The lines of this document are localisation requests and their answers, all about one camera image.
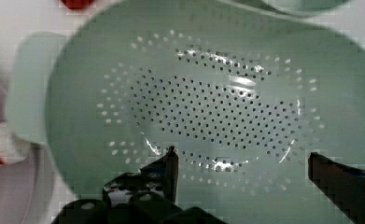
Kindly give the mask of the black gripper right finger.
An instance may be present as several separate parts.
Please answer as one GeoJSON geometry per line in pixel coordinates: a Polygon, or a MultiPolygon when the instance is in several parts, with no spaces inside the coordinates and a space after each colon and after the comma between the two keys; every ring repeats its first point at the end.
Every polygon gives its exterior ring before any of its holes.
{"type": "Polygon", "coordinates": [[[365,224],[365,170],[312,152],[309,179],[355,224],[365,224]]]}

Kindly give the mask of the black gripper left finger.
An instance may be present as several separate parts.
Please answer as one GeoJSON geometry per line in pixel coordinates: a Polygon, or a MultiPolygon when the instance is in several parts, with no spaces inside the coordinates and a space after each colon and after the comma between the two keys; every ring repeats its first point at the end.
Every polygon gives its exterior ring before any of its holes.
{"type": "Polygon", "coordinates": [[[107,182],[102,189],[103,200],[108,204],[127,203],[136,193],[149,191],[174,203],[178,165],[175,146],[169,146],[164,156],[140,168],[137,173],[127,172],[107,182]]]}

